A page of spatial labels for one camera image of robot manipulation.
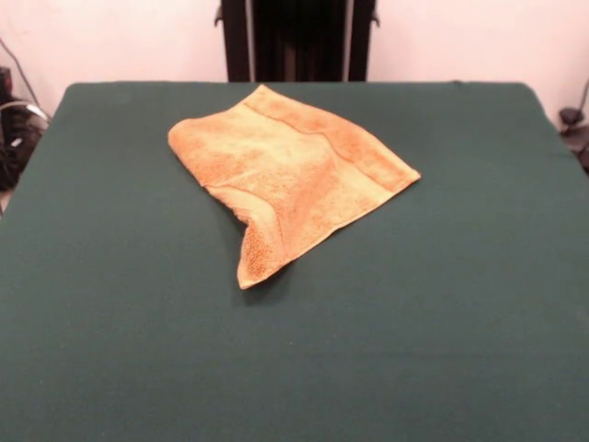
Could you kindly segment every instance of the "table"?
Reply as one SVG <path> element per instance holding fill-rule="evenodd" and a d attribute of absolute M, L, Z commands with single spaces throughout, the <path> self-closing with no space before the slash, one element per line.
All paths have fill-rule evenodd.
<path fill-rule="evenodd" d="M 423 178 L 242 292 L 167 131 L 254 87 L 67 90 L 0 223 L 0 440 L 586 440 L 589 182 L 534 93 L 271 85 Z"/>

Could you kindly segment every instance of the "black cable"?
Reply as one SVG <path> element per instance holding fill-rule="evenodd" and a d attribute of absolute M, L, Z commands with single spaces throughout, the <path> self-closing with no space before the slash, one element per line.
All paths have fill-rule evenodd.
<path fill-rule="evenodd" d="M 581 104 L 579 105 L 579 111 L 582 111 L 583 108 L 585 107 L 585 103 L 587 102 L 587 93 L 589 93 L 589 78 L 587 78 L 587 83 L 585 84 L 583 96 L 581 97 Z"/>
<path fill-rule="evenodd" d="M 4 41 L 2 40 L 1 37 L 0 37 L 0 46 L 2 46 L 4 48 L 4 50 L 6 51 L 8 56 L 10 58 L 12 58 L 12 60 L 17 65 L 18 72 L 20 73 L 20 76 L 22 77 L 23 81 L 25 82 L 25 85 L 27 86 L 27 89 L 29 90 L 30 95 L 33 97 L 33 101 L 35 101 L 35 104 L 37 106 L 39 106 L 39 100 L 37 99 L 37 96 L 35 95 L 35 91 L 30 86 L 29 80 L 27 79 L 27 76 L 25 76 L 25 71 L 22 70 L 22 66 L 20 65 L 20 62 L 18 61 L 18 58 L 12 53 L 12 51 L 10 51 L 8 49 L 8 46 L 6 46 L 6 43 L 4 43 Z"/>

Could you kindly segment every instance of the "orange towel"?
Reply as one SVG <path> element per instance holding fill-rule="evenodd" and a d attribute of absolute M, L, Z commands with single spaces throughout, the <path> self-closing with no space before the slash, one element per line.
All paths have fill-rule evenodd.
<path fill-rule="evenodd" d="M 248 225 L 237 279 L 248 288 L 420 178 L 361 127 L 260 86 L 168 136 L 198 182 Z"/>

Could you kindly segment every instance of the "white wall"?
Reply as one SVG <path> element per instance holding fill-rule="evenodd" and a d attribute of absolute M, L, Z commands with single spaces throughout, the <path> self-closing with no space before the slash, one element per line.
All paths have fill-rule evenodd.
<path fill-rule="evenodd" d="M 523 81 L 547 115 L 589 76 L 589 0 L 378 0 L 373 81 Z"/>
<path fill-rule="evenodd" d="M 76 81 L 226 81 L 219 3 L 0 0 L 0 35 L 54 111 Z M 589 76 L 589 0 L 379 0 L 378 11 L 370 80 L 524 81 L 555 120 Z"/>
<path fill-rule="evenodd" d="M 79 81 L 226 81 L 220 0 L 0 0 L 0 36 L 53 112 Z M 8 64 L 0 48 L 0 64 Z M 28 96 L 18 74 L 16 89 Z"/>

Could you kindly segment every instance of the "green tablecloth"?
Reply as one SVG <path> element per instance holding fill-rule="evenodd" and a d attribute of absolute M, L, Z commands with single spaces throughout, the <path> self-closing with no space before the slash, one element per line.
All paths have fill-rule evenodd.
<path fill-rule="evenodd" d="M 0 440 L 586 441 L 589 181 L 534 94 L 272 86 L 423 178 L 241 292 L 167 131 L 254 87 L 68 89 L 0 222 Z"/>

